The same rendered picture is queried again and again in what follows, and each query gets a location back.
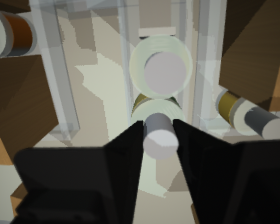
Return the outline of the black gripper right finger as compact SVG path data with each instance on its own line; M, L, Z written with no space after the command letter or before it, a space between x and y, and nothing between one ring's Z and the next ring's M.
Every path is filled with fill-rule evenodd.
M249 174L280 168L280 139L231 144L180 119L173 128L199 224L233 224Z

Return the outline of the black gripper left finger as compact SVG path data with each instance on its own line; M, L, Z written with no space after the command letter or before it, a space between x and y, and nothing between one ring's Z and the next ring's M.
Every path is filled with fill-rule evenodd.
M109 224L133 224L143 160L143 120L102 147L30 147L14 167L27 193L33 188L96 190Z

